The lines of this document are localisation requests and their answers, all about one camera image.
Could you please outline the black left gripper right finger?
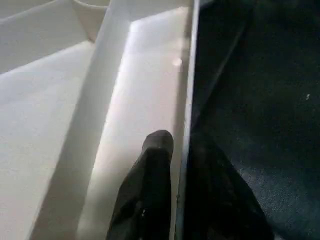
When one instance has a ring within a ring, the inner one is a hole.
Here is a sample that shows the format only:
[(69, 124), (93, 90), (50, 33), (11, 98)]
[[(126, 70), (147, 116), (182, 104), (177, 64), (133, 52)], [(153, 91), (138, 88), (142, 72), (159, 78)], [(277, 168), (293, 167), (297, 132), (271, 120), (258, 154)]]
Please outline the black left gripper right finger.
[(213, 139), (201, 132), (190, 137), (183, 238), (275, 238), (251, 188)]

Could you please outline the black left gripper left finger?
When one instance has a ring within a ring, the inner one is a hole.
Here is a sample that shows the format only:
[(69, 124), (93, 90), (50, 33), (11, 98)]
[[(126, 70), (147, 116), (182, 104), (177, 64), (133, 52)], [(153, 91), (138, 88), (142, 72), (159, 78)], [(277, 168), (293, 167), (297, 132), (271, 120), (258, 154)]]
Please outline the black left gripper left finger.
[(119, 188), (106, 239), (169, 239), (173, 150), (169, 131), (157, 130), (146, 136), (139, 157)]

